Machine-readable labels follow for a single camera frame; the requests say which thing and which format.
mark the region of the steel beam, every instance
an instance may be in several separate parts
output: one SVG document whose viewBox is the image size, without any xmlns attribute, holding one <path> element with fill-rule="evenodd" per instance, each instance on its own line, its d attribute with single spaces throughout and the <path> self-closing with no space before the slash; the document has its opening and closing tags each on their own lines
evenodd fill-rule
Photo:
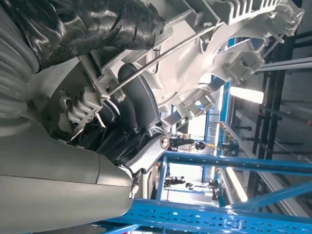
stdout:
<svg viewBox="0 0 312 234">
<path fill-rule="evenodd" d="M 255 210 L 261 207 L 264 207 L 270 204 L 276 203 L 281 200 L 285 200 L 289 197 L 295 197 L 301 194 L 307 193 L 312 190 L 312 181 L 295 185 L 289 188 L 275 191 L 273 193 L 261 195 L 249 199 L 247 202 L 239 202 L 231 205 L 233 209 L 244 209 Z"/>
<path fill-rule="evenodd" d="M 106 232 L 102 232 L 100 234 L 121 234 L 121 233 L 127 233 L 127 232 L 130 232 L 130 231 L 134 231 L 136 229 L 138 229 L 140 227 L 140 225 L 137 224 L 132 224 L 132 225 L 125 225 L 125 226 L 122 226 L 122 227 L 118 227 L 118 228 L 114 228 L 112 230 L 108 230 Z"/>
<path fill-rule="evenodd" d="M 237 115 L 241 119 L 242 116 L 240 113 L 237 112 Z M 252 122 L 249 119 L 246 119 L 248 124 L 252 126 Z M 239 144 L 241 148 L 243 149 L 244 154 L 242 154 L 246 158 L 254 158 L 255 159 L 256 156 L 250 151 L 248 147 L 246 147 L 238 135 L 236 135 L 234 131 L 233 131 L 230 126 L 226 123 L 222 123 L 227 130 L 236 142 Z M 268 190 L 274 192 L 278 191 L 280 189 L 283 189 L 284 187 L 280 184 L 275 176 L 271 173 L 264 173 L 264 172 L 258 172 L 258 174 L 267 185 Z M 294 216 L 301 216 L 301 217 L 309 217 L 307 212 L 305 212 L 301 206 L 300 206 L 297 201 L 294 198 L 289 198 L 286 200 L 283 200 L 280 202 L 283 208 L 287 211 L 289 215 Z"/>
<path fill-rule="evenodd" d="M 144 199 L 136 199 L 126 214 L 107 221 L 194 233 L 301 234 L 312 231 L 310 218 Z"/>
<path fill-rule="evenodd" d="M 271 173 L 312 176 L 312 164 L 304 162 L 276 161 L 251 159 L 241 157 L 226 157 L 213 155 L 199 155 L 167 151 L 163 157 L 168 163 L 187 164 L 197 166 L 218 166 L 247 169 L 251 171 L 265 171 Z"/>
</svg>

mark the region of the blue scaffolding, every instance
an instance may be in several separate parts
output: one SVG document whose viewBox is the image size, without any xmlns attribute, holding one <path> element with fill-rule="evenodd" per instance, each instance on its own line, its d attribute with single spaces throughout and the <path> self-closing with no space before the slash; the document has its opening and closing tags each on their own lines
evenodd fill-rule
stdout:
<svg viewBox="0 0 312 234">
<path fill-rule="evenodd" d="M 312 219 L 281 214 L 258 212 L 270 204 L 298 196 L 312 190 L 310 182 L 261 195 L 246 202 L 238 202 L 226 207 L 189 205 L 161 201 L 167 165 L 232 167 L 256 172 L 312 176 L 312 164 L 290 161 L 275 161 L 241 157 L 199 155 L 165 152 L 161 159 L 160 177 L 156 200 L 136 199 L 123 216 L 95 223 L 106 228 L 105 233 L 124 233 L 141 230 L 155 233 L 312 233 Z"/>
</svg>

